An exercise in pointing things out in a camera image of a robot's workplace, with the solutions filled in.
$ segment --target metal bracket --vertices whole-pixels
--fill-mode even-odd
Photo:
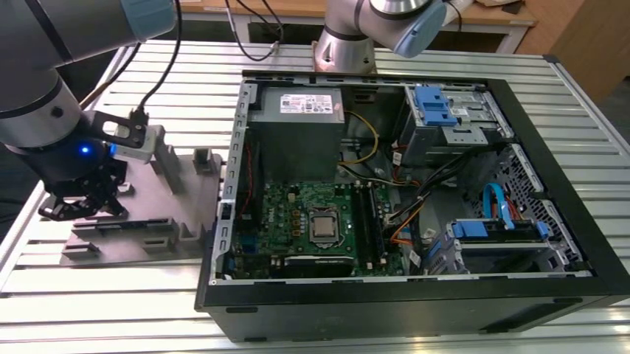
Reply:
[[[479,127],[462,124],[459,127],[442,127],[447,145],[487,145],[486,135]]]

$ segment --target orange wire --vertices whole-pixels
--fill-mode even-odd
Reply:
[[[404,226],[408,225],[408,223],[411,222],[411,220],[415,218],[415,215],[419,214],[422,208],[424,207],[424,204],[415,210],[415,212],[411,213],[411,215],[408,216],[408,218],[404,220],[403,224],[400,225],[400,227],[396,229],[396,231],[394,232],[394,235],[391,236],[390,238],[390,242],[394,242],[394,243],[404,243],[406,245],[410,245],[412,246],[412,243],[411,242],[407,242],[406,240],[402,240],[399,238],[396,238],[396,236],[399,235],[399,233],[403,231],[404,229]]]
[[[515,204],[510,198],[507,198],[509,201],[509,206],[510,206],[510,213],[514,214],[513,217],[514,219],[518,218],[518,220],[523,219],[523,215],[521,214],[518,208],[515,207]]]
[[[398,172],[399,172],[399,169],[400,169],[400,166],[396,166],[396,167],[394,168],[394,176],[392,176],[394,182],[404,183],[403,180],[398,179]],[[418,181],[411,181],[411,184],[415,185],[416,187],[420,187],[420,182],[418,182]]]

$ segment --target aluminum profile table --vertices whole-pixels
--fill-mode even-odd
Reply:
[[[262,55],[268,46],[247,44]],[[159,79],[172,42],[150,41],[96,109],[127,115]],[[283,46],[251,63],[235,44],[186,42],[148,101],[179,153],[211,146],[227,156],[243,69],[311,68],[308,46]],[[107,79],[127,55],[121,49]],[[619,255],[630,266],[630,147],[561,65],[539,56],[426,52],[412,60],[376,51],[382,74],[491,77],[511,89]],[[95,268],[59,266],[71,223],[43,222],[37,186],[0,247],[0,353],[622,353],[630,350],[630,301],[582,310],[523,333],[428,338],[235,344],[194,310],[200,260]]]

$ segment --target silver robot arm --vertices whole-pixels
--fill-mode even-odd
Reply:
[[[328,1],[324,31],[315,49],[316,70],[368,73],[374,41],[412,58],[430,45],[445,22],[442,0]]]
[[[39,212],[53,220],[124,212],[116,183],[126,165],[111,143],[139,148],[148,117],[83,112],[56,67],[167,32],[172,0],[0,1],[0,142],[35,170],[51,198]],[[127,137],[103,132],[115,122]],[[68,204],[67,197],[84,197]]]

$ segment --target wooden table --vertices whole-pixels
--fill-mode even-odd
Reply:
[[[260,0],[243,0],[248,7],[259,12],[267,21],[274,22],[270,12]],[[286,24],[324,24],[326,0],[268,0],[275,13]],[[227,21],[226,1],[202,0],[182,4],[184,19],[206,21]],[[235,0],[231,0],[232,13],[235,15],[235,29],[243,42],[250,42],[248,24],[260,22]],[[501,10],[501,7],[485,7],[473,4],[462,13],[463,32],[497,33],[505,35],[497,53],[513,54],[527,29],[538,23],[529,9],[523,7],[518,15]],[[458,22],[447,24],[443,31],[457,31]]]

